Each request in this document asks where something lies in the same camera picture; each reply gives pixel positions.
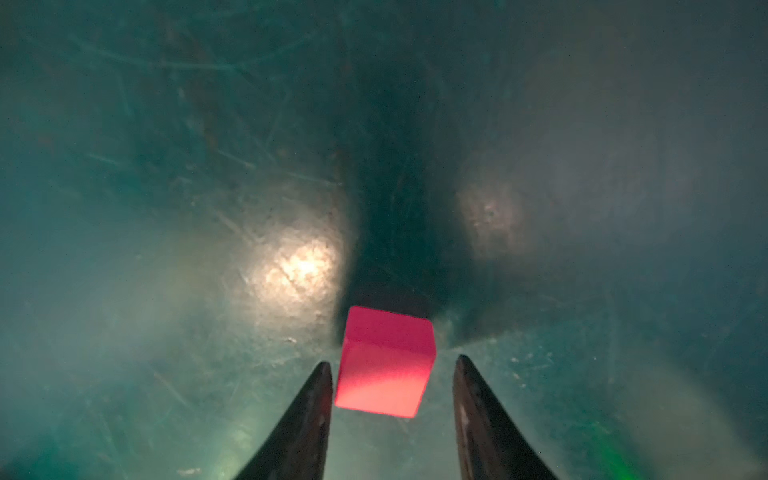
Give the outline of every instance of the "cube side face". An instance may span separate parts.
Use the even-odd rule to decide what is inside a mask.
[[[413,418],[434,363],[434,356],[345,341],[335,404]]]
[[[353,306],[344,332],[344,342],[348,339],[437,356],[432,322],[415,316]]]

